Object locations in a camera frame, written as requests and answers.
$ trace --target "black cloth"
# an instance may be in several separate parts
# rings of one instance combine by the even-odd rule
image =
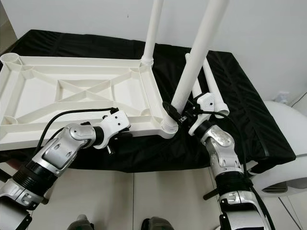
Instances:
[[[88,58],[140,59],[144,42],[97,35],[63,34],[31,30],[7,52],[21,56],[56,56]],[[186,64],[185,54],[190,48],[156,44],[153,73],[162,99],[171,102]],[[290,145],[276,125],[262,99],[231,53],[210,51],[207,56],[230,118],[242,132],[247,149],[247,161],[258,161],[259,168],[273,167],[295,159]],[[203,92],[208,92],[203,70],[199,75]],[[211,121],[229,132],[236,141],[236,152],[243,162],[240,139],[225,119]],[[147,172],[195,169],[209,166],[205,148],[182,128],[172,139],[159,136],[137,137],[113,144],[115,154],[105,149],[83,149],[71,168]],[[34,148],[0,151],[0,158],[28,156]]]

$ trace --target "black tablecloth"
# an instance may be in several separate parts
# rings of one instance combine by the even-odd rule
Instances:
[[[31,30],[7,52],[21,56],[56,56],[88,58],[140,59],[144,42],[89,34],[64,34]],[[157,44],[154,50],[153,73],[164,101],[170,102],[185,66],[185,54],[190,48]],[[231,53],[210,51],[207,56],[230,117],[243,134],[247,161],[259,162],[255,170],[266,170],[276,164],[295,159],[290,145],[265,107],[262,99]],[[203,71],[199,81],[208,91]],[[225,119],[211,121],[229,132],[236,141],[236,152],[242,162],[242,148],[233,126]],[[209,166],[209,156],[199,142],[182,128],[172,139],[159,136],[137,137],[118,141],[115,154],[105,149],[83,149],[71,168],[145,172],[183,170]],[[26,156],[34,149],[0,151],[2,161]]]

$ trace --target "white wall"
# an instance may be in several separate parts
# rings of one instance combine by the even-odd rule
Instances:
[[[2,6],[2,3],[0,1],[0,27],[4,25],[8,20],[8,16],[6,15],[4,7]]]
[[[165,0],[158,43],[191,46],[208,0]],[[30,29],[145,40],[153,0],[2,0]],[[212,50],[232,52],[265,100],[307,89],[307,1],[231,0]]]

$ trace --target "wall outlet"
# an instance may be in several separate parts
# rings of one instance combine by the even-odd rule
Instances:
[[[279,92],[278,95],[273,99],[273,101],[288,104],[289,92]]]

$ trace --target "white floor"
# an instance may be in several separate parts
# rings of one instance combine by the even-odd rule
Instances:
[[[4,163],[0,168],[14,171]],[[29,230],[65,230],[79,214],[86,214],[95,230],[140,230],[152,216],[166,218],[176,230],[213,230],[220,215],[216,197],[202,199],[213,182],[208,168],[135,174],[69,169],[56,182],[49,204],[33,212]],[[307,230],[307,193],[282,201]],[[264,202],[277,230],[299,229],[278,198]]]

